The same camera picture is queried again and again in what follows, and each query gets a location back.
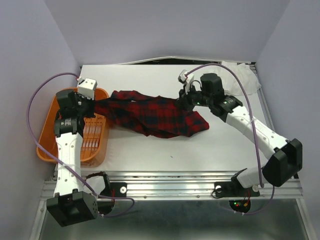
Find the red plaid skirt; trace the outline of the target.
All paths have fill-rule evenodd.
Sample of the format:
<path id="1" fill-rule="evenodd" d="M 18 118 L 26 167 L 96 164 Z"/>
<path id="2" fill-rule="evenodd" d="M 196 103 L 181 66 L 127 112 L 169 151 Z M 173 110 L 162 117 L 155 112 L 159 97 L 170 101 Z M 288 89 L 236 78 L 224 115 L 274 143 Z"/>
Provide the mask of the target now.
<path id="1" fill-rule="evenodd" d="M 148 96 L 136 90 L 115 90 L 110 97 L 96 100 L 94 111 L 114 125 L 147 137 L 192 137 L 210 128 L 197 111 L 179 109 L 175 102 L 173 98 Z"/>

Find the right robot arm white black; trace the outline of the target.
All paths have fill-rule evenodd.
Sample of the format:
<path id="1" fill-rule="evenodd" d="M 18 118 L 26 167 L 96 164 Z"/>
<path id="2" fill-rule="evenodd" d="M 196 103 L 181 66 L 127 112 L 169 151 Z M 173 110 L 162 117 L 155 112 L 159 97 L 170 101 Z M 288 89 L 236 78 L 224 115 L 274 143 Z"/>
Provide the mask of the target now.
<path id="1" fill-rule="evenodd" d="M 207 107 L 224 123 L 237 129 L 254 143 L 257 153 L 267 159 L 265 165 L 245 168 L 235 174 L 230 182 L 231 192 L 242 195 L 254 185 L 271 184 L 281 187 L 296 175 L 303 166 L 303 145 L 294 138 L 289 140 L 263 124 L 252 115 L 248 106 L 235 96 L 226 95 L 221 78 L 215 73 L 200 77 L 200 90 L 194 86 L 194 76 L 186 70 L 178 77 L 183 88 L 179 91 L 177 105 L 183 110 L 195 106 Z"/>

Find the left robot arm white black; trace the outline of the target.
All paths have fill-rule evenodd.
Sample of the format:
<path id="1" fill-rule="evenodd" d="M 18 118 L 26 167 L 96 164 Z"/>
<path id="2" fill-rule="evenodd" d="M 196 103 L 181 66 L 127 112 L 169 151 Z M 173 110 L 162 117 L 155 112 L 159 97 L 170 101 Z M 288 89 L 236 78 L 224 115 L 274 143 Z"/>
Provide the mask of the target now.
<path id="1" fill-rule="evenodd" d="M 54 196 L 46 208 L 61 227 L 94 220 L 98 216 L 97 198 L 85 192 L 81 177 L 81 147 L 85 118 L 95 116 L 94 90 L 61 90 L 56 94 L 58 111 L 54 135 L 58 152 L 57 182 Z"/>

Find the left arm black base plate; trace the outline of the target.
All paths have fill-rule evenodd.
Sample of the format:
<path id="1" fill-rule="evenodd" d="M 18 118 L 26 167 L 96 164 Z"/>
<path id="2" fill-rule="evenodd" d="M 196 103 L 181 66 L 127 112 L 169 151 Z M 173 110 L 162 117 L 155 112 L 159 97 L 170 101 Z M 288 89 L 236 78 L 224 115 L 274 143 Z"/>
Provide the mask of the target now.
<path id="1" fill-rule="evenodd" d="M 127 183 L 126 182 L 111 182 L 105 183 L 105 186 L 99 192 L 102 196 L 125 198 L 127 196 Z"/>

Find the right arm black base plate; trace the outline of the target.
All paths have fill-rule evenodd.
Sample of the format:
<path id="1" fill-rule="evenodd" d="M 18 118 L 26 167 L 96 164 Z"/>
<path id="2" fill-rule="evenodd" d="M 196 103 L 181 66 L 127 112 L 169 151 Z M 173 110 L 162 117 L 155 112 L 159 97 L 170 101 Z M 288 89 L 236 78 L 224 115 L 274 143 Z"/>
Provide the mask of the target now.
<path id="1" fill-rule="evenodd" d="M 259 197 L 260 192 L 254 191 L 251 187 L 243 188 L 239 183 L 231 181 L 217 181 L 214 183 L 211 196 L 215 199 Z"/>

